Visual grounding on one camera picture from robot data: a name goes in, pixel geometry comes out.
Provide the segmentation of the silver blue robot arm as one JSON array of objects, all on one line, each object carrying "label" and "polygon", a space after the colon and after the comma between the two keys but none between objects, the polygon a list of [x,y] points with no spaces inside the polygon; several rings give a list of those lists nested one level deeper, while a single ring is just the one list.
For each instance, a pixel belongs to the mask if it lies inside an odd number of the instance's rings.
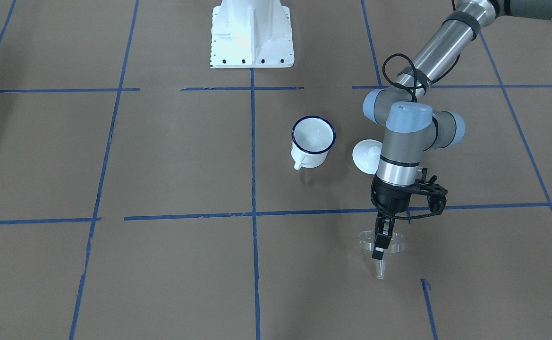
[{"label": "silver blue robot arm", "polygon": [[464,48],[499,17],[552,21],[552,0],[459,0],[453,12],[388,88],[373,90],[364,101],[364,115],[385,128],[371,200],[377,208],[372,257],[381,260],[390,247],[396,220],[402,220],[413,195],[425,196],[429,216],[442,214],[447,190],[427,178],[423,153],[458,144],[463,118],[419,102],[456,65]]}]

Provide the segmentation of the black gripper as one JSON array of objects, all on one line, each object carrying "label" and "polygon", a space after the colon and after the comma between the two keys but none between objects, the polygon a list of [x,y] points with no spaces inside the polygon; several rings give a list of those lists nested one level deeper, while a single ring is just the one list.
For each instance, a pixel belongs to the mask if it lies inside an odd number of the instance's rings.
[{"label": "black gripper", "polygon": [[419,180],[415,178],[411,185],[399,187],[386,183],[378,176],[373,177],[371,200],[377,211],[379,211],[374,228],[373,260],[382,260],[384,252],[390,247],[395,222],[390,217],[408,210],[410,197],[412,196],[409,190],[418,182]]}]

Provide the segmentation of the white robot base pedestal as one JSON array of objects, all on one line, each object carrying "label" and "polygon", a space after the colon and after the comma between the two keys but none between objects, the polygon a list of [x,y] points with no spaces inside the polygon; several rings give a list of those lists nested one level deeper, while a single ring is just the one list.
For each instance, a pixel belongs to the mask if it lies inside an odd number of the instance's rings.
[{"label": "white robot base pedestal", "polygon": [[280,0],[223,0],[212,9],[211,34],[211,68],[295,64],[291,13]]}]

